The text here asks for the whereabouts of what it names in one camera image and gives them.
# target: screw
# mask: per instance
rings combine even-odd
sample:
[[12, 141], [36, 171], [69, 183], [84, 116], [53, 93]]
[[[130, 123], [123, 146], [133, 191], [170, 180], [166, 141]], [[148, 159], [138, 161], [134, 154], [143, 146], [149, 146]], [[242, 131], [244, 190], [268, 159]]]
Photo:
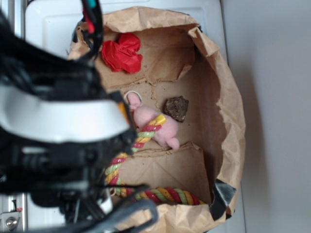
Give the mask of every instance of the screw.
[[14, 217], [9, 217], [6, 222], [6, 227], [9, 229], [9, 230], [12, 230], [14, 229], [15, 227], [17, 227], [17, 224], [18, 224], [18, 221], [16, 218]]

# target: multicolored rope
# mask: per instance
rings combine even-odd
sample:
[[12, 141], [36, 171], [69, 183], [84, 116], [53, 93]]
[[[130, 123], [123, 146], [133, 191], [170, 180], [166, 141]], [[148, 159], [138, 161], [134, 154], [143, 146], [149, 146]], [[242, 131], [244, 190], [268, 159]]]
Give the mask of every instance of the multicolored rope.
[[[151, 121], [146, 125], [141, 132], [138, 133], [138, 139], [132, 146], [132, 151], [137, 152], [140, 148], [143, 148], [145, 143], [149, 142], [151, 138], [162, 128], [162, 125], [166, 122], [164, 115], [160, 114], [155, 120]], [[105, 170], [106, 182], [110, 185], [125, 185], [119, 177], [119, 169], [122, 163], [126, 160], [128, 154], [122, 153], [111, 161], [110, 166]], [[116, 195], [123, 198], [132, 194], [131, 188], [116, 188]], [[199, 205], [205, 204], [199, 200], [194, 194], [188, 191], [181, 190], [178, 188], [156, 188], [150, 189], [135, 196], [136, 200], [140, 199], [151, 199], [156, 203], [163, 203], [174, 201], [184, 205]]]

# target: red wire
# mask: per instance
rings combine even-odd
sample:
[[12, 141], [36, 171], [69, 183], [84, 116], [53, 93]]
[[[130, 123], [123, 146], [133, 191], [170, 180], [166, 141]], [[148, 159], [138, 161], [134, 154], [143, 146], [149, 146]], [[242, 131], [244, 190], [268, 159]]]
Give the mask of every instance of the red wire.
[[89, 19], [85, 9], [83, 9], [83, 13], [86, 17], [86, 23], [87, 23], [87, 30], [90, 34], [93, 34], [95, 32], [95, 25], [92, 23], [92, 21]]

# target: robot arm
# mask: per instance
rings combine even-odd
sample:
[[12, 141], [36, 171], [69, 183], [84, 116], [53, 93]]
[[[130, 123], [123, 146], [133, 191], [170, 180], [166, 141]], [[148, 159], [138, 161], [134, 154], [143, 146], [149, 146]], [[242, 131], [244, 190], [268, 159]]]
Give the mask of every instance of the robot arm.
[[129, 231], [137, 232], [157, 220], [151, 201], [120, 204], [107, 216], [98, 205], [109, 198], [103, 196], [103, 169], [120, 152], [131, 154], [136, 131], [121, 94], [106, 93], [94, 68], [103, 40], [99, 2], [82, 3], [93, 46], [76, 61], [18, 39], [0, 14], [0, 192], [30, 192], [37, 205], [59, 207], [75, 232], [111, 230], [149, 209], [153, 218]]

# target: brown rock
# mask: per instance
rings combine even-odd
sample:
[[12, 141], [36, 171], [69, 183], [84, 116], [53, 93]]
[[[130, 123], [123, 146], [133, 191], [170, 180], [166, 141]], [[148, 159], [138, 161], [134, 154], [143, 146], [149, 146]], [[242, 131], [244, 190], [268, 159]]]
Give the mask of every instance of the brown rock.
[[184, 122], [188, 110], [188, 103], [189, 101], [185, 100], [182, 96], [169, 98], [166, 101], [164, 113], [179, 122]]

